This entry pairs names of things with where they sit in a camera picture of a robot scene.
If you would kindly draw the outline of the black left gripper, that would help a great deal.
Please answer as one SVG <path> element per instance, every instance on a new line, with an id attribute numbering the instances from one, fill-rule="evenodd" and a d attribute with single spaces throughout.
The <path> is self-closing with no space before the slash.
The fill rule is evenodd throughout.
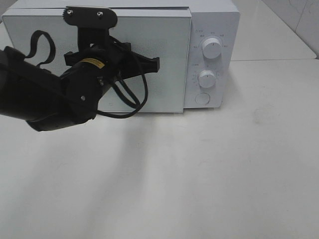
<path id="1" fill-rule="evenodd" d="M 64 54 L 70 67 L 63 73 L 65 81 L 117 82 L 159 71 L 158 57 L 140 55 L 131 50 L 130 43 L 122 43 L 109 34 L 109 29 L 118 22 L 113 10 L 67 6 L 63 19 L 78 28 L 78 51 Z"/>

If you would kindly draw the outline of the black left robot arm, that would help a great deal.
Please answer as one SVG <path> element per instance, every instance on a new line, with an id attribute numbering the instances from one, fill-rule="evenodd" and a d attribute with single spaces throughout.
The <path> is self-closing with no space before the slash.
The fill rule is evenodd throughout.
<path id="1" fill-rule="evenodd" d="M 159 58 L 140 55 L 130 43 L 112 37 L 109 30 L 118 17 L 109 8 L 67 6 L 63 19 L 78 29 L 78 51 L 65 53 L 68 70 L 62 75 L 27 61 L 36 55 L 41 37 L 49 44 L 45 64 L 54 60 L 56 46 L 46 31 L 32 34 L 28 54 L 10 46 L 0 52 L 0 113 L 24 120 L 36 131 L 83 124 L 97 115 L 134 116 L 146 101 L 140 101 L 125 80 L 158 72 Z"/>

